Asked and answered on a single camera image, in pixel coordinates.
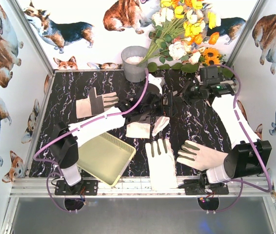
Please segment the work glove with grey band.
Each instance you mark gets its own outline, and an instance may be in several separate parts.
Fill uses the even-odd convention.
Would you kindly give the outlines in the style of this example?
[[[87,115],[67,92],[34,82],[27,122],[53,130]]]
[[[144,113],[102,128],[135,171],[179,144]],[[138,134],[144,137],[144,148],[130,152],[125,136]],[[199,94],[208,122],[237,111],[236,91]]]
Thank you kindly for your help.
[[[159,132],[161,132],[169,124],[169,121],[169,117],[156,117],[156,121],[154,123],[154,128],[152,131],[152,136],[155,137]]]

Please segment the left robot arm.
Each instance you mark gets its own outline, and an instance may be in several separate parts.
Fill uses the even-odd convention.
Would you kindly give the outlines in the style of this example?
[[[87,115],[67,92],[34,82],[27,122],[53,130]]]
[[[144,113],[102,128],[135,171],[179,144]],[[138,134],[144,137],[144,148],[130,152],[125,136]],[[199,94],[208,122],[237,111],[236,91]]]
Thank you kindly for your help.
[[[162,93],[160,85],[148,84],[133,98],[120,99],[115,92],[96,96],[91,89],[88,98],[76,102],[77,118],[85,121],[66,125],[58,123],[53,131],[51,153],[69,187],[81,184],[78,149],[110,130],[126,127],[128,138],[156,136],[175,114],[174,93]]]

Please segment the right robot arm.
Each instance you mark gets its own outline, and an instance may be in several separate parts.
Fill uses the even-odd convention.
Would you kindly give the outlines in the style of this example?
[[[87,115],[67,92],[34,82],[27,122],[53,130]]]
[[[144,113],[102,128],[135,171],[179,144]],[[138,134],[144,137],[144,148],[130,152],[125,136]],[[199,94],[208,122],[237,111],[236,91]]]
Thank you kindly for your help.
[[[211,104],[229,136],[230,152],[220,152],[187,140],[178,151],[177,161],[204,172],[210,184],[259,174],[269,177],[266,165],[272,147],[251,129],[238,107],[238,92],[222,78],[215,65],[201,68],[201,81],[188,83],[179,97],[188,105],[199,99]]]

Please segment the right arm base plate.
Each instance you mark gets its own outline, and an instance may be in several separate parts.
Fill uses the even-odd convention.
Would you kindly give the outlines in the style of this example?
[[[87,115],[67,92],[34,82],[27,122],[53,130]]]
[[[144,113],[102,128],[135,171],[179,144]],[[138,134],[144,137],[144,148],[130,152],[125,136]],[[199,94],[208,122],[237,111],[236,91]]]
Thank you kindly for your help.
[[[183,184],[178,186],[184,189],[186,195],[228,195],[229,189],[225,183],[210,183],[205,172],[199,175],[198,179],[185,179]]]

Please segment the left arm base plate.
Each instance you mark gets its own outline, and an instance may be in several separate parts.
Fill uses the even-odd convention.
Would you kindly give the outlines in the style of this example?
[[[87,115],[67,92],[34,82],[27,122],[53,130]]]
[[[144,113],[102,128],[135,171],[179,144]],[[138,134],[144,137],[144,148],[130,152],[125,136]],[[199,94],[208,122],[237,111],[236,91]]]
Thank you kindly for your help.
[[[97,195],[97,180],[81,180],[75,185],[69,186],[67,181],[59,180],[56,182],[55,195]]]

